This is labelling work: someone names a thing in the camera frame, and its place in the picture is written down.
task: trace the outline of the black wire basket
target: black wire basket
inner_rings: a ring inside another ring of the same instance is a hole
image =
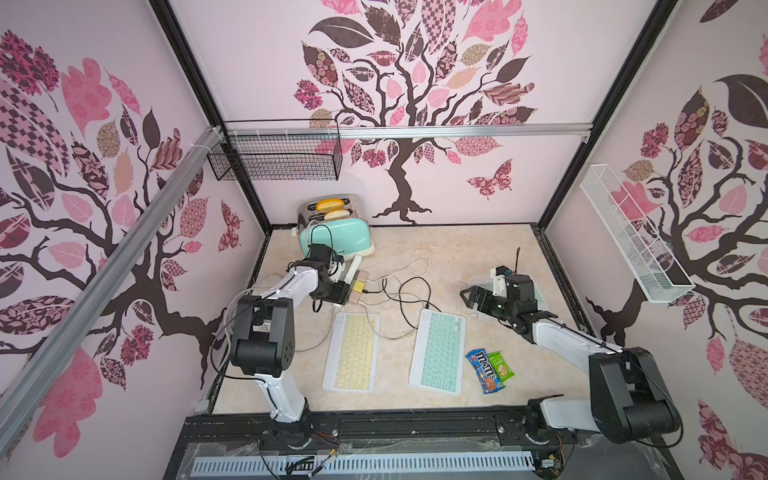
[[[251,180],[338,180],[339,124],[333,119],[248,120],[248,130],[229,130],[229,142],[208,154],[217,180],[236,180],[240,159]]]

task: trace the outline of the mint green toaster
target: mint green toaster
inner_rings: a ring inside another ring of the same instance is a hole
[[[376,248],[371,240],[368,223],[363,219],[358,198],[354,195],[328,196],[299,207],[292,235],[299,237],[304,255],[311,243],[332,247],[350,260],[355,255],[370,255]]]

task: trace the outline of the white wire basket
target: white wire basket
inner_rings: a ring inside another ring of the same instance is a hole
[[[696,285],[662,240],[655,224],[609,166],[590,165],[581,189],[603,220],[649,302],[669,303],[694,289]]]

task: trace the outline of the pink wall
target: pink wall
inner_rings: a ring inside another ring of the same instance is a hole
[[[16,2],[0,32],[2,391],[206,123],[145,2]],[[160,478],[262,239],[206,165],[0,476]]]
[[[768,5],[710,4],[682,4],[591,158],[639,192],[694,293],[645,301],[578,186],[549,234],[604,338],[654,354],[685,423],[685,478],[765,478]]]
[[[175,2],[174,10],[227,120],[338,114],[351,126],[384,126],[419,124],[419,112],[427,114],[427,125],[502,118],[588,123],[652,5],[302,0],[286,8],[282,2],[241,0],[219,8],[195,0]],[[344,28],[329,26],[327,18],[341,18]],[[381,59],[424,44],[423,58]],[[504,45],[503,56],[495,55]],[[499,60],[489,67],[489,58]],[[433,68],[445,75],[431,78]],[[400,97],[409,84],[414,98]],[[441,92],[455,96],[447,100],[449,108]],[[476,105],[480,116],[472,114]],[[504,111],[506,117],[493,115]],[[423,152],[399,141],[391,157],[388,140],[356,146],[350,141],[337,182],[254,183],[273,223],[296,222],[297,206],[309,198],[349,192],[365,199],[370,216],[387,213],[372,223],[538,221],[580,138],[503,137],[473,152],[457,140],[439,138]],[[507,161],[509,172],[503,169],[494,182]],[[473,184],[492,185],[493,195]]]

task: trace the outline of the beige tabletop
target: beige tabletop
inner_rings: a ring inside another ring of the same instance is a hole
[[[568,306],[558,289],[547,261],[528,225],[484,225],[472,227],[381,227],[372,228],[371,235],[376,252],[362,260],[361,270],[372,279],[401,270],[408,264],[414,250],[426,248],[432,256],[432,265],[444,276],[461,282],[489,280],[491,268],[506,265],[514,268],[515,251],[521,248],[518,272],[532,276],[549,310],[561,320],[575,327]],[[426,257],[422,251],[416,256]],[[272,234],[261,267],[259,284],[271,286],[285,275],[286,265],[302,258],[299,242],[288,230]],[[396,277],[402,282],[423,273],[426,262],[419,262]],[[461,315],[458,311],[458,293],[464,287],[442,279],[433,271],[423,275],[432,286],[431,302],[443,312]],[[368,290],[380,290],[369,283]],[[390,282],[387,291],[397,291],[397,282]],[[426,299],[427,287],[415,280],[403,289]],[[386,300],[383,294],[364,294],[368,305]],[[312,312],[312,300],[307,297],[296,310],[297,349],[307,349],[320,342],[332,322],[333,308],[326,303],[319,313]],[[421,306],[409,304],[404,311],[411,323],[419,321]],[[410,328],[400,314],[399,304],[386,301],[368,307],[369,313],[381,315],[380,332],[384,336],[399,336]],[[346,305],[343,311],[360,312],[359,305]],[[379,339],[375,388],[371,393],[328,392],[323,390],[323,373],[328,356],[329,341],[319,348],[297,352],[291,370],[296,384],[309,400],[310,408],[322,410],[369,410],[475,407],[493,405],[524,405],[529,399],[553,394],[583,396],[589,394],[587,376],[557,354],[531,345],[522,337],[499,325],[495,320],[463,315],[467,319],[465,350],[485,348],[487,352],[501,352],[515,376],[508,379],[505,388],[485,395],[474,369],[468,360],[462,361],[463,379],[461,395],[453,396],[433,392],[409,384],[415,332],[399,340]],[[227,373],[242,376],[239,368],[230,366]],[[214,413],[267,412],[267,403],[254,381],[225,379],[217,398]]]

